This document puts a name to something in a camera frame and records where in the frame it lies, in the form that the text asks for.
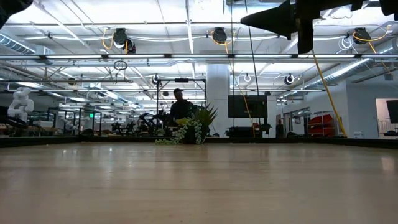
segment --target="ceiling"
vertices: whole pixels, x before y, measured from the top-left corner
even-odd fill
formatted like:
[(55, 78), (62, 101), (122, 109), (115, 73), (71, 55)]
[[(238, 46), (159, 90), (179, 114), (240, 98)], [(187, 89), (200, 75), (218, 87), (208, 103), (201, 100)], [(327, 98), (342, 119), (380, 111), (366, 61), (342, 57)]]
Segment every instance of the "ceiling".
[[(137, 47), (137, 54), (225, 54), (226, 51), (229, 54), (251, 54), (252, 48), (255, 54), (296, 54), (297, 42), (294, 41), (296, 34), (290, 41), (283, 37), (278, 38), (271, 32), (251, 28), (250, 37), (249, 27), (239, 23), (240, 18), (247, 14), (276, 7), (282, 1), (272, 2), (249, 1), (248, 12), (246, 12), (244, 5), (234, 4), (231, 10), (230, 4), (225, 5), (223, 0), (43, 0), (13, 15), (2, 28), (1, 33), (28, 46), (45, 46), (56, 55), (123, 54), (124, 51), (116, 47), (107, 49), (102, 40), (105, 37), (105, 45), (110, 46), (112, 32), (120, 27), (127, 29), (128, 36)], [(374, 45), (390, 40), (398, 31), (394, 18), (384, 16), (378, 7), (365, 7), (355, 12), (342, 7), (322, 12), (322, 15), (322, 20), (314, 21), (314, 51), (317, 54), (352, 54), (353, 48), (359, 53), (367, 52), (370, 49), (369, 45), (353, 44), (347, 50), (341, 46), (343, 37), (347, 33), (352, 34), (356, 27), (365, 27), (375, 39), (386, 34), (386, 26), (389, 24), (388, 34), (385, 38), (374, 42)], [(229, 41), (232, 41), (232, 36), (234, 36), (234, 42), (229, 44), (227, 49), (224, 45), (215, 44), (211, 37), (207, 36), (215, 27), (223, 27)], [(0, 46), (0, 54), (18, 53)], [(95, 60), (77, 60), (76, 62), (64, 60), (56, 61), (54, 65), (46, 66), (46, 68), (32, 61), (10, 60), (7, 63), (26, 69), (37, 76), (22, 77), (11, 72), (11, 75), (15, 77), (9, 78), (9, 75), (3, 79), (38, 79), (44, 78), (47, 72), (47, 76), (54, 73), (52, 78), (56, 80), (74, 77), (98, 81), (109, 79), (108, 68), (113, 69), (113, 61), (107, 63)], [(75, 63), (87, 65), (78, 67), (74, 66)], [(206, 65), (209, 63), (216, 63), (216, 61), (129, 60), (129, 68), (119, 72), (118, 77), (119, 80), (126, 77), (130, 82), (102, 83), (101, 88), (105, 90), (153, 89), (151, 80), (155, 74), (161, 78), (205, 78)], [(321, 69), (327, 70), (339, 63), (341, 62), (324, 61), (321, 63)], [(297, 82), (301, 84), (317, 74), (315, 64), (309, 61), (298, 60), (289, 63), (256, 61), (256, 71), (254, 71), (251, 58), (234, 63), (233, 73), (238, 77), (241, 88), (256, 87), (253, 78), (250, 82), (244, 80), (246, 74), (253, 76), (255, 72), (259, 76), (259, 88), (290, 88), (284, 85), (286, 75), (300, 76), (302, 79)], [(111, 74), (113, 78), (116, 78), (117, 71)], [(66, 90), (86, 89), (81, 84), (71, 86), (67, 83), (58, 83), (55, 87)], [(178, 87), (196, 89), (196, 92), (187, 93), (190, 98), (204, 98), (200, 85), (197, 83), (170, 83), (165, 89), (172, 90)], [(128, 101), (140, 101), (140, 103), (145, 103), (142, 100), (148, 100), (154, 96), (154, 93), (118, 94)], [(97, 95), (90, 93), (90, 99), (106, 101), (107, 97), (98, 98)]]

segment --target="black monitor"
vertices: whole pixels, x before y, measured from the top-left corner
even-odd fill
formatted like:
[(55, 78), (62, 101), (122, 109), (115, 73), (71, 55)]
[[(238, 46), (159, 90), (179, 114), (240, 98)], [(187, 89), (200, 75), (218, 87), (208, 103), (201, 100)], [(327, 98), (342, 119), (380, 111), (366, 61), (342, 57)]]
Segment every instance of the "black monitor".
[(249, 112), (252, 118), (268, 118), (267, 96), (245, 96), (248, 107), (243, 96), (228, 96), (228, 117), (248, 118)]
[(398, 124), (398, 100), (387, 101), (391, 124)]

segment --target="white pillar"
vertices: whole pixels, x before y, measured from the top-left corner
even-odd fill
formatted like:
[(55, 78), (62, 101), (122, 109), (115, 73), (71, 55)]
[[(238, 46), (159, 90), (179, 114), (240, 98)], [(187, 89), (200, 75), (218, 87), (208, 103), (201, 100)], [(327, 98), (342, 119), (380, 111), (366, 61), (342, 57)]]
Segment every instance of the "white pillar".
[(228, 65), (207, 65), (207, 99), (210, 107), (217, 108), (217, 117), (213, 121), (216, 132), (222, 137), (232, 126), (228, 119), (229, 67)]

